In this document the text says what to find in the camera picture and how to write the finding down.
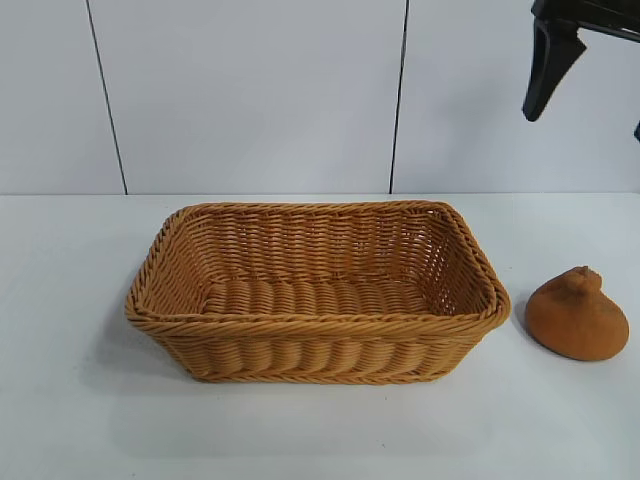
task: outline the rectangular basket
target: rectangular basket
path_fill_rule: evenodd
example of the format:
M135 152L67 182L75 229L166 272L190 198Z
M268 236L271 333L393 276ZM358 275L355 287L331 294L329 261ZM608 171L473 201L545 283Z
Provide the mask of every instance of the rectangular basket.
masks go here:
M210 382L429 381L510 308L462 217L424 201L184 208L126 301Z

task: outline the woven basket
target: woven basket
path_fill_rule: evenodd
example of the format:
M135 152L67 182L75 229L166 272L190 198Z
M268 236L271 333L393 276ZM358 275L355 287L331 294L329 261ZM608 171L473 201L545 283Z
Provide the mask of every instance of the woven basket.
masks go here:
M187 207L126 301L211 382L429 381L509 312L460 215L422 201Z

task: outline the black object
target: black object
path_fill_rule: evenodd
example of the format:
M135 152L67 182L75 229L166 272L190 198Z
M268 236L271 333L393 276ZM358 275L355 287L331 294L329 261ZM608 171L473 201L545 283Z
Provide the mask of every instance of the black object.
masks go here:
M640 0L536 0L531 11L533 64L522 110L532 122L587 49L578 38L580 28L640 42ZM640 140L640 127L636 137Z

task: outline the terracotta piece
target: terracotta piece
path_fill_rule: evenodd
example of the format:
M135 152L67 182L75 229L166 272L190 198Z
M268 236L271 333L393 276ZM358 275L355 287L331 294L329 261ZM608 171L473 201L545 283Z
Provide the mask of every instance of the terracotta piece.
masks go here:
M549 280L529 299L529 333L545 347L576 360L606 360L629 339L629 323L600 291L602 278L576 267Z

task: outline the white tabletop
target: white tabletop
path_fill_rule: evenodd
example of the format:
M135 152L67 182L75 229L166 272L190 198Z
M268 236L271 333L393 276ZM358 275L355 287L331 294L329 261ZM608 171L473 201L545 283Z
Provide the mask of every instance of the white tabletop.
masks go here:
M162 221L203 201L444 200L514 315L449 376L401 386L200 384L130 327ZM0 197L1 479L640 478L640 195ZM632 326L580 363L521 327L589 265Z

